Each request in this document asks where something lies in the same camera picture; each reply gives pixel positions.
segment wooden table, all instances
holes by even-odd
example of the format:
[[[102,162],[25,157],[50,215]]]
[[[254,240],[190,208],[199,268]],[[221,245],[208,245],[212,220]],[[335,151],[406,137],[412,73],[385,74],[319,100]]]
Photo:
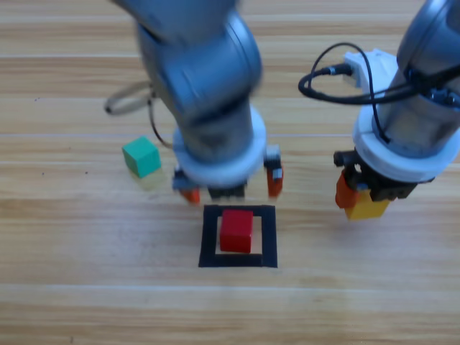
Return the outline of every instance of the wooden table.
[[[353,147],[359,109],[297,90],[335,42],[396,53],[421,4],[245,1],[265,66],[253,102],[285,162],[279,268],[200,269],[203,207],[171,191],[173,155],[139,184],[121,147],[151,135],[147,113],[103,111],[146,78],[129,17],[105,0],[1,0],[0,344],[460,344],[459,161],[349,223],[332,154]],[[246,203],[270,203],[263,172]]]

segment white flange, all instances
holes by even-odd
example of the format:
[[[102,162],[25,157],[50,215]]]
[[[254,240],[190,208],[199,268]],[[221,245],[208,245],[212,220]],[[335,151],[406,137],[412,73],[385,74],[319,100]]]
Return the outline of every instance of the white flange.
[[[441,174],[460,150],[460,131],[450,138],[437,154],[427,158],[404,157],[389,150],[372,130],[374,113],[371,106],[362,107],[353,131],[359,156],[379,174],[396,181],[420,183]]]
[[[397,58],[378,49],[366,52],[372,71],[374,90],[385,90],[391,84],[398,66]],[[353,76],[347,78],[354,85],[369,93],[369,74],[361,54],[348,52],[344,62],[353,67]],[[372,106],[363,106],[354,125],[353,141],[359,156],[376,172],[396,181],[420,183],[431,180],[441,174],[460,150],[460,131],[446,143],[435,156],[428,158],[409,158],[398,155],[388,149],[378,139],[372,129],[374,112]]]
[[[267,147],[267,130],[259,112],[251,106],[252,130],[254,136],[250,146],[237,158],[219,164],[206,164],[196,160],[185,150],[175,151],[183,172],[194,183],[209,188],[233,188],[244,184],[264,164]],[[174,133],[174,146],[184,147],[179,129]]]

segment cable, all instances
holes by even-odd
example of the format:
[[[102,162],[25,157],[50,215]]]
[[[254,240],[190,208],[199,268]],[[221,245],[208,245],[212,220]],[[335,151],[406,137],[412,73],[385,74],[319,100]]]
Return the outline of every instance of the cable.
[[[311,74],[306,75],[305,77],[300,79],[298,88],[299,88],[299,91],[305,97],[314,98],[318,101],[326,101],[329,103],[343,104],[343,105],[366,106],[366,105],[371,105],[373,103],[388,104],[388,103],[393,103],[396,101],[403,101],[410,97],[417,96],[420,93],[423,94],[423,93],[429,92],[429,90],[431,90],[432,88],[440,88],[444,86],[446,83],[448,83],[449,81],[452,81],[453,79],[459,76],[460,76],[460,65],[454,66],[447,70],[442,70],[441,72],[434,73],[433,75],[427,75],[427,76],[419,75],[417,78],[414,78],[411,81],[408,81],[407,83],[403,83],[398,86],[393,86],[386,90],[376,92],[374,93],[374,95],[376,96],[382,93],[398,91],[404,88],[409,88],[409,90],[401,91],[394,95],[386,95],[383,97],[379,97],[375,100],[370,99],[371,98],[370,93],[360,95],[360,96],[335,97],[335,96],[326,95],[321,92],[317,92],[316,90],[311,88],[311,85],[309,85],[308,87],[305,87],[305,84],[307,83],[307,81],[309,81],[311,78],[317,77],[317,75],[314,75],[313,77],[311,77]]]
[[[143,96],[139,98],[136,101],[133,101],[129,103],[128,105],[124,107],[119,107],[115,108],[114,106],[120,102],[123,98],[127,98],[134,93],[140,92],[145,88],[149,88],[149,94],[147,96]],[[155,133],[155,136],[157,139],[160,141],[160,143],[170,149],[170,150],[175,150],[175,151],[180,151],[184,150],[184,147],[175,147],[173,144],[170,144],[169,142],[166,142],[160,135],[160,133],[157,130],[157,127],[155,125],[155,117],[154,117],[154,112],[153,112],[153,99],[156,99],[157,96],[155,92],[153,91],[152,84],[149,81],[142,81],[140,83],[135,83],[117,93],[115,93],[112,97],[107,99],[106,104],[104,105],[104,110],[106,111],[107,114],[113,116],[119,116],[119,115],[126,115],[128,113],[132,113],[133,111],[139,110],[145,106],[148,108],[149,112],[149,120],[150,124],[152,126],[153,132]]]
[[[369,74],[369,93],[368,94],[364,94],[360,96],[335,97],[335,96],[326,95],[321,92],[317,92],[311,86],[312,80],[320,75],[328,75],[328,74],[329,75],[340,75],[340,74],[352,75],[353,74],[352,67],[350,65],[348,65],[348,67],[345,67],[344,65],[346,64],[337,65],[337,66],[341,66],[340,73],[327,73],[328,68],[323,68],[322,70],[316,71],[316,67],[321,61],[321,59],[324,57],[324,55],[326,55],[332,49],[339,47],[339,46],[344,46],[344,45],[353,47],[364,58],[364,61],[367,67],[367,72]],[[337,43],[335,45],[330,46],[327,50],[325,50],[318,57],[318,59],[315,61],[315,64],[313,65],[311,73],[309,75],[306,75],[302,79],[300,79],[298,89],[304,96],[308,98],[316,99],[318,101],[326,101],[329,103],[356,105],[356,106],[372,105],[372,110],[374,112],[374,119],[377,125],[377,129],[379,131],[379,135],[381,136],[381,138],[383,138],[383,140],[385,140],[386,142],[389,142],[390,139],[385,135],[380,125],[380,121],[379,121],[378,113],[377,113],[377,104],[388,104],[388,103],[393,103],[397,101],[403,101],[405,99],[417,96],[419,94],[422,94],[422,95],[426,94],[431,89],[441,88],[446,83],[448,83],[449,81],[459,76],[460,76],[460,65],[457,65],[447,70],[442,70],[441,72],[434,73],[433,75],[428,75],[428,76],[417,75],[415,78],[411,78],[412,76],[410,76],[409,78],[411,80],[409,80],[407,83],[403,83],[398,86],[393,86],[386,90],[375,93],[374,85],[372,81],[372,71],[370,68],[369,61],[364,51],[352,43],[341,42],[341,43]],[[380,95],[383,93],[385,94],[383,97],[379,97],[378,99],[375,98],[376,95]]]
[[[107,99],[104,109],[107,114],[109,115],[125,115],[128,113],[132,113],[133,111],[139,110],[147,105],[147,101],[149,99],[149,95],[139,98],[136,101],[133,101],[126,106],[121,106],[119,108],[115,108],[115,105],[118,104],[123,98],[128,98],[135,93],[142,91],[145,88],[150,87],[150,82],[141,81],[139,83],[135,83],[130,85],[129,87],[115,93],[112,97]]]
[[[382,128],[382,126],[380,125],[380,121],[379,121],[379,117],[378,117],[378,113],[377,113],[377,104],[375,103],[375,94],[374,94],[374,81],[372,80],[372,71],[371,71],[371,65],[369,63],[369,60],[367,59],[367,56],[366,56],[366,53],[360,48],[358,47],[357,45],[353,44],[353,43],[348,43],[348,42],[340,42],[340,43],[336,43],[335,45],[332,45],[330,46],[329,48],[327,48],[326,50],[324,50],[320,55],[319,57],[316,59],[315,63],[313,64],[313,67],[311,69],[311,77],[308,77],[308,78],[303,78],[300,83],[299,83],[299,91],[302,92],[303,89],[305,89],[305,80],[308,80],[308,88],[307,88],[307,91],[310,91],[309,94],[311,94],[311,91],[313,90],[312,87],[311,87],[311,84],[313,82],[313,79],[315,78],[316,76],[316,67],[318,66],[318,64],[320,63],[320,61],[323,59],[323,57],[328,53],[330,52],[332,49],[334,48],[337,48],[337,47],[341,47],[341,46],[348,46],[348,47],[352,47],[354,48],[355,50],[357,50],[363,57],[365,63],[366,63],[366,68],[367,68],[367,73],[369,74],[369,94],[370,94],[370,100],[371,100],[371,105],[372,105],[372,110],[374,112],[374,120],[375,120],[375,124],[377,125],[377,129],[379,131],[379,135],[380,137],[385,140],[386,142],[390,142],[390,139],[385,135],[385,132]],[[342,74],[348,74],[348,75],[351,75],[353,73],[353,71],[351,70],[351,67],[350,67],[350,70],[346,70],[345,73],[342,73]]]
[[[157,139],[161,142],[161,144],[170,149],[170,150],[184,150],[183,147],[175,147],[173,144],[170,144],[169,142],[166,142],[160,135],[160,133],[157,131],[157,127],[155,126],[155,118],[153,115],[153,104],[152,104],[152,99],[155,99],[156,95],[153,93],[152,97],[148,100],[147,102],[147,108],[149,109],[149,119],[150,119],[150,124],[152,125],[153,132],[155,133],[155,136]]]

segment black tape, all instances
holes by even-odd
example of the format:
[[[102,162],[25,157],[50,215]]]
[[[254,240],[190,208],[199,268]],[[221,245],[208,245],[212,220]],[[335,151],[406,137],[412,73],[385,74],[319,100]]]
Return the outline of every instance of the black tape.
[[[261,254],[216,254],[217,219],[224,210],[252,211],[262,219]],[[278,268],[276,212],[274,206],[204,206],[199,267]]]

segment yellow block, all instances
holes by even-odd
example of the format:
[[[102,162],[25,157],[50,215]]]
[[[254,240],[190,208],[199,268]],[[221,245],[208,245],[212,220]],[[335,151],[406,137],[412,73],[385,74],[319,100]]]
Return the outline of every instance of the yellow block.
[[[353,208],[345,208],[346,217],[351,221],[360,219],[380,218],[385,213],[389,200],[373,202],[370,190],[359,192],[358,203]]]

